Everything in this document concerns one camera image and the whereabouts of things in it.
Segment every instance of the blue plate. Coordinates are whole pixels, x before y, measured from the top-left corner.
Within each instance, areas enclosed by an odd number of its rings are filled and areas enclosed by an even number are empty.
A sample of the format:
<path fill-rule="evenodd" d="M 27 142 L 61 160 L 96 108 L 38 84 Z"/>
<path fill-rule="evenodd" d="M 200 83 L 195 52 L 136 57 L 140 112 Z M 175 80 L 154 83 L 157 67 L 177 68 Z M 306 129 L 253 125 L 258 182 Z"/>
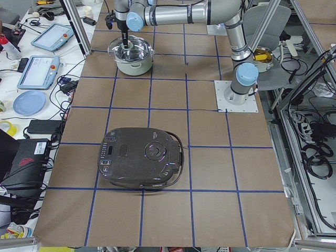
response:
<path fill-rule="evenodd" d="M 13 103 L 16 113 L 29 116 L 40 111 L 46 103 L 44 93 L 37 90 L 30 90 L 20 94 Z"/>

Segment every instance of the blue joint cap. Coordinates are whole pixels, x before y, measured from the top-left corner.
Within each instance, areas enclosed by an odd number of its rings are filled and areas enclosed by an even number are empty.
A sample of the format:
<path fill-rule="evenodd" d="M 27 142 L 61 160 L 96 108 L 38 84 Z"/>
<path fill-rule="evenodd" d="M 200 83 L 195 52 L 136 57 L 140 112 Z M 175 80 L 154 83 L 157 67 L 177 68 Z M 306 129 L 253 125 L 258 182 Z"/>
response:
<path fill-rule="evenodd" d="M 142 18 L 135 12 L 128 12 L 126 19 L 127 27 L 134 31 L 141 31 L 143 28 L 143 20 Z"/>
<path fill-rule="evenodd" d="M 243 63 L 238 66 L 236 71 L 236 77 L 240 84 L 245 87 L 252 86 L 258 79 L 258 68 L 249 62 Z"/>

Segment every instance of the rice cooker lid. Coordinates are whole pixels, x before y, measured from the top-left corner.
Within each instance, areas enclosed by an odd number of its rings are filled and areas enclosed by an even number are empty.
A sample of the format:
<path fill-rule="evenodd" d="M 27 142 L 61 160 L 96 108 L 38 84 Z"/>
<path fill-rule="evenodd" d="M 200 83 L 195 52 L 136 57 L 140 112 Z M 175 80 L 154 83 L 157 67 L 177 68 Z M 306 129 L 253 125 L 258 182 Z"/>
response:
<path fill-rule="evenodd" d="M 128 48 L 124 47 L 122 37 L 119 37 L 111 42 L 108 50 L 110 55 L 115 55 L 116 61 L 134 63 L 145 59 L 151 54 L 152 47 L 145 39 L 129 35 Z"/>

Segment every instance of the white table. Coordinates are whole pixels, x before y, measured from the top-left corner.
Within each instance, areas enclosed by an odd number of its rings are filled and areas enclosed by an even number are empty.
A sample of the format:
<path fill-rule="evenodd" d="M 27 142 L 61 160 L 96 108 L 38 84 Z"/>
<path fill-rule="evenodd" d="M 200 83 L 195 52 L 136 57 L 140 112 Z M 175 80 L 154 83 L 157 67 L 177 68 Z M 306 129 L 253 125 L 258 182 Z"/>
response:
<path fill-rule="evenodd" d="M 102 6 L 102 3 L 96 4 L 93 0 L 85 0 L 83 1 L 84 4 L 89 5 L 92 7 L 93 12 L 93 18 L 97 21 L 100 9 Z M 78 13 L 80 17 L 84 16 L 83 7 L 78 7 Z M 30 14 L 26 14 L 21 23 L 24 23 L 27 18 L 32 17 Z M 25 25 L 29 26 L 29 22 L 32 19 L 29 19 L 28 22 L 25 23 Z M 65 15 L 62 16 L 56 16 L 53 21 L 48 21 L 47 19 L 41 17 L 40 22 L 42 24 L 51 25 L 53 23 L 59 23 L 63 25 L 69 25 L 68 19 Z M 92 38 L 95 26 L 90 26 L 88 24 L 83 23 L 84 29 L 88 35 L 89 40 Z M 71 37 L 69 41 L 58 51 L 56 52 L 49 52 L 37 47 L 34 47 L 30 44 L 30 42 L 36 38 L 39 34 L 35 31 L 23 27 L 26 29 L 26 32 L 24 36 L 22 37 L 19 47 L 22 53 L 22 57 L 29 58 L 32 55 L 38 55 L 38 56 L 50 56 L 50 55 L 57 55 L 60 57 L 61 65 L 58 69 L 58 73 L 56 75 L 56 79 L 61 76 L 65 75 L 72 67 L 74 67 L 78 62 L 82 61 L 84 59 L 83 54 L 81 53 L 81 50 L 79 48 L 79 45 L 77 43 L 77 40 L 75 36 Z M 36 29 L 40 32 L 42 32 L 44 29 L 40 27 L 32 27 L 33 29 Z M 6 58 L 6 54 L 4 52 L 0 53 L 0 69 L 11 69 L 13 61 Z M 82 68 L 84 65 L 84 61 L 81 62 L 73 71 L 71 71 L 70 74 L 75 76 L 80 76 Z M 12 117 L 19 117 L 19 118 L 25 118 L 25 116 L 17 114 L 13 110 L 13 102 L 14 100 L 23 92 L 26 92 L 26 90 L 20 90 L 16 88 L 16 85 L 21 77 L 21 73 L 18 72 L 0 72 L 0 78 L 2 78 L 2 81 L 0 82 L 0 100 L 4 103 L 7 110 L 5 112 L 0 113 L 0 120 L 5 118 L 12 118 Z M 54 115 L 59 109 L 56 108 L 49 100 L 49 95 L 53 88 L 56 85 L 56 79 L 54 83 L 51 85 L 51 87 L 48 90 L 43 90 L 42 92 L 46 96 L 46 104 L 42 108 L 41 111 L 38 113 L 29 116 L 28 118 L 36 118 L 36 119 L 49 119 L 52 115 Z M 57 104 L 57 101 L 55 100 L 55 92 L 58 91 L 58 87 L 56 87 L 55 91 L 53 92 L 51 99 L 54 103 Z M 57 93 L 57 99 L 62 102 L 68 99 L 68 97 L 63 94 L 62 92 Z M 56 115 L 53 117 L 54 120 L 59 120 L 60 116 Z M 7 121 L 11 122 L 16 128 L 17 133 L 14 135 L 15 139 L 23 139 L 23 129 L 29 125 L 30 119 L 23 120 L 23 119 L 6 119 Z M 34 138 L 45 138 L 45 135 L 34 135 Z M 51 152 L 50 156 L 55 155 L 55 151 Z M 50 178 L 51 172 L 47 172 L 45 175 L 44 183 L 48 184 L 49 178 Z M 36 205 L 36 208 L 40 207 L 42 202 L 38 202 Z M 26 226 L 34 229 L 37 222 L 37 218 L 33 220 L 29 220 Z M 17 248 L 14 249 L 4 249 L 2 251 L 17 251 Z M 20 248 L 21 252 L 32 252 L 37 251 L 36 246 L 28 246 L 28 247 L 22 247 Z"/>

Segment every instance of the red cap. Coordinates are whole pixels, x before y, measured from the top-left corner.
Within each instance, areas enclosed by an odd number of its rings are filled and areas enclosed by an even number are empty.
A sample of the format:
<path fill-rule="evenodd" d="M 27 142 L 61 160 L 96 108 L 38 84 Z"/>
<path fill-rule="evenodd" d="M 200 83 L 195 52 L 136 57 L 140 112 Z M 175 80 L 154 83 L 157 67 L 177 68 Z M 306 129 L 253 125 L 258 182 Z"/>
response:
<path fill-rule="evenodd" d="M 6 45 L 8 43 L 8 39 L 5 37 L 5 35 L 0 35 L 0 45 Z"/>

